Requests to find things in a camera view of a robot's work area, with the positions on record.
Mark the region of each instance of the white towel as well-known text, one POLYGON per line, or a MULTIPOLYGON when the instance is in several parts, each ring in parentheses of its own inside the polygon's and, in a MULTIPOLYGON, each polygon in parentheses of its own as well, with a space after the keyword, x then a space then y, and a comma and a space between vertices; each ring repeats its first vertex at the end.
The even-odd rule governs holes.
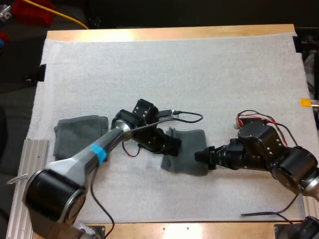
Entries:
MULTIPOLYGON (((53 127, 60 119, 100 115, 111 120, 143 98, 160 110, 203 114, 199 123, 159 127, 203 129, 207 144, 216 146, 236 137, 238 112, 257 110, 288 126, 297 142, 318 157, 312 110, 299 106, 309 93, 292 35, 115 43, 47 40, 42 59, 46 76, 37 87, 28 138, 49 139, 52 161, 53 127)), ((128 148, 135 149, 133 144, 128 148)), ((195 177, 162 170, 161 158, 146 150, 136 158, 121 147, 111 152, 94 188, 115 222, 281 220, 240 214, 281 210, 294 197, 268 172, 219 168, 195 177)), ((284 215, 303 219, 301 200, 284 215)), ((90 193, 78 220, 109 222, 90 193)))

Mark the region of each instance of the black wire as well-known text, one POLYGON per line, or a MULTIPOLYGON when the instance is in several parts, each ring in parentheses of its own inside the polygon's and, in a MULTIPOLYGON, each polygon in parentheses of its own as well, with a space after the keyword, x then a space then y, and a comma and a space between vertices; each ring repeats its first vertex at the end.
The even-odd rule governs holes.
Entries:
POLYGON ((141 150, 141 146, 139 145, 139 150, 138 150, 138 152, 137 152, 135 155, 132 155, 132 154, 130 154, 130 153, 125 149, 125 146, 124 146, 124 142, 123 142, 123 141, 122 141, 122 148, 123 148, 124 152, 125 152, 129 157, 132 157, 132 158, 138 156, 138 154, 140 153, 140 150, 141 150))
POLYGON ((198 114, 198 113, 193 113, 193 112, 184 112, 184 111, 174 111, 174 112, 173 112, 173 115, 179 115, 179 114, 194 115, 194 116, 199 116, 200 118, 197 119, 197 120, 184 120, 184 119, 179 119, 179 118, 171 117, 171 118, 159 120, 159 121, 157 121, 157 122, 155 122, 155 123, 147 124, 147 125, 144 125, 144 126, 141 126, 141 127, 137 127, 137 128, 134 128, 134 129, 125 131, 124 133, 120 134, 120 135, 114 140, 114 143, 113 143, 113 145, 111 146, 111 148, 114 146, 115 143, 118 142, 118 139, 119 139, 120 137, 123 137, 125 134, 129 134, 129 133, 132 133, 132 132, 135 132, 135 131, 139 131, 139 130, 141 130, 141 129, 153 127, 153 126, 155 126, 155 125, 158 125, 158 124, 164 123, 164 122, 168 122, 168 121, 179 121, 179 122, 183 122, 183 123, 197 123, 197 122, 201 121, 201 120, 204 118, 203 115, 198 114))
MULTIPOLYGON (((116 143, 118 141, 118 139, 120 137, 122 137, 123 135, 125 134, 128 134, 128 133, 132 133, 132 132, 135 132, 135 131, 138 131, 138 130, 141 130, 141 129, 145 129, 145 128, 148 128, 148 127, 153 127, 155 125, 158 125, 160 123, 164 123, 164 122, 168 122, 168 121, 179 121, 179 122, 184 122, 184 123, 196 123, 196 122, 199 122, 201 121, 204 117, 203 115, 201 114, 198 114, 198 113, 192 113, 192 112, 184 112, 184 111, 174 111, 173 112, 173 115, 179 115, 179 114, 188 114, 188 115, 195 115, 195 116, 200 116, 199 119, 197 120, 184 120, 184 119, 179 119, 179 118, 168 118, 168 119, 163 119, 163 120, 159 120, 155 123, 151 123, 151 124, 148 124, 148 125, 144 125, 144 126, 141 126, 141 127, 137 127, 137 128, 134 128, 134 129, 131 129, 131 130, 128 130, 124 133, 122 133, 121 135, 119 135, 115 140, 114 140, 114 143, 116 143)), ((99 207, 103 210, 103 212, 110 218, 111 222, 112 222, 112 227, 111 229, 108 231, 108 233, 105 235, 104 239, 112 232, 114 226, 115 226, 115 223, 114 223, 114 219, 112 218, 112 216, 108 213, 108 211, 102 206, 102 204, 99 202, 99 200, 95 197, 95 194, 93 192, 93 184, 94 184, 94 181, 95 181, 95 176, 98 172, 98 169, 99 167, 97 167, 94 172, 93 172, 93 176, 92 176, 92 180, 91 180, 91 184, 90 184, 90 191, 91 191, 91 194, 92 194, 92 197, 94 199, 94 201, 97 203, 97 205, 99 205, 99 207)))
POLYGON ((108 211, 106 211, 106 209, 102 206, 102 204, 99 202, 99 200, 95 197, 95 194, 93 192, 93 184, 94 184, 94 181, 95 181, 95 176, 97 174, 99 170, 99 167, 95 168, 94 172, 93 172, 93 176, 92 176, 92 180, 91 180, 91 185, 90 185, 90 191, 91 191, 91 194, 92 194, 92 197, 94 199, 94 201, 97 203, 97 205, 99 205, 99 207, 102 209, 102 211, 110 218, 111 222, 112 222, 112 227, 111 229, 108 231, 108 233, 106 233, 104 239, 113 231, 114 229, 114 226, 115 226, 115 223, 114 223, 114 219, 112 218, 112 216, 109 214, 108 211))
POLYGON ((279 126, 281 126, 281 127, 284 127, 284 128, 287 130, 288 134, 290 135, 291 139, 294 141, 295 145, 298 146, 297 141, 296 141, 295 138, 293 137, 293 134, 290 132, 290 130, 288 129, 288 127, 285 126, 285 125, 282 124, 282 123, 277 123, 277 125, 279 125, 279 126))
MULTIPOLYGON (((242 113, 245 113, 245 112, 247 112, 247 111, 255 112, 254 115, 261 115, 261 116, 267 117, 267 118, 269 118, 270 120, 276 122, 273 117, 268 116, 268 115, 264 115, 264 114, 262 114, 262 113, 259 113, 258 111, 255 111, 255 110, 244 110, 244 111, 240 112, 240 113, 237 115, 237 117, 239 118, 242 113)), ((284 127, 284 128, 287 130, 287 132, 289 133, 291 139, 294 141, 295 145, 298 146, 298 144, 297 144, 295 138, 293 137, 293 134, 292 134, 291 131, 288 129, 288 127, 285 126, 285 125, 282 124, 282 123, 277 123, 277 122, 276 122, 276 124, 279 125, 279 126, 284 127)), ((283 132, 282 132, 279 128, 277 128, 277 130, 280 132, 280 134, 284 135, 283 132)))
POLYGON ((284 216, 280 215, 280 213, 285 212, 286 210, 288 210, 288 208, 290 208, 290 206, 295 202, 295 200, 297 199, 299 194, 296 194, 295 197, 291 200, 291 202, 281 211, 278 212, 258 212, 258 213, 244 213, 241 214, 242 216, 246 217, 246 216, 265 216, 265 215, 277 215, 281 218, 283 218, 284 220, 286 220, 287 222, 289 222, 290 224, 293 224, 290 220, 288 220, 287 218, 285 218, 284 216))

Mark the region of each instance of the orange object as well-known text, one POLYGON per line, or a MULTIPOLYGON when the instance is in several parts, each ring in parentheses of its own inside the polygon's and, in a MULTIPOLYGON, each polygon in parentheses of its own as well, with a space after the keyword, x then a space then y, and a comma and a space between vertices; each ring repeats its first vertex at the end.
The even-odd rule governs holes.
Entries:
MULTIPOLYGON (((34 0, 33 2, 52 10, 56 9, 55 5, 51 3, 50 0, 34 0)), ((32 6, 23 0, 14 1, 11 13, 20 22, 38 26, 50 26, 55 17, 55 14, 32 6)))

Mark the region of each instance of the folded gray cloth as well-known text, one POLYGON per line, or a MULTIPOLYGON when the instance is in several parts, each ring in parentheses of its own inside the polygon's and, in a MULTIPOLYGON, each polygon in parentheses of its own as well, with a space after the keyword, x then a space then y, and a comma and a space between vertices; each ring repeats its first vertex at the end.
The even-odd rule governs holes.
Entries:
POLYGON ((187 173, 204 176, 208 173, 208 166, 195 161, 195 152, 207 148, 205 132, 201 129, 192 131, 177 131, 169 128, 168 135, 181 140, 181 147, 177 157, 164 155, 161 162, 162 169, 175 173, 187 173))
POLYGON ((106 134, 107 117, 83 116, 59 120, 55 131, 54 153, 56 160, 74 156, 96 139, 106 134))

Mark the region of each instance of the table surface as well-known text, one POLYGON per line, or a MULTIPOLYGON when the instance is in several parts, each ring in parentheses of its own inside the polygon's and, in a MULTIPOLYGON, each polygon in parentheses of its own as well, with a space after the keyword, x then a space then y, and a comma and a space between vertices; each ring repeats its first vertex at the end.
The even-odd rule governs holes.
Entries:
MULTIPOLYGON (((292 24, 180 28, 49 31, 47 39, 77 42, 120 42, 206 37, 254 36, 294 32, 292 24)), ((274 239, 279 222, 116 224, 110 239, 274 239)), ((110 225, 104 224, 107 230, 110 225)))

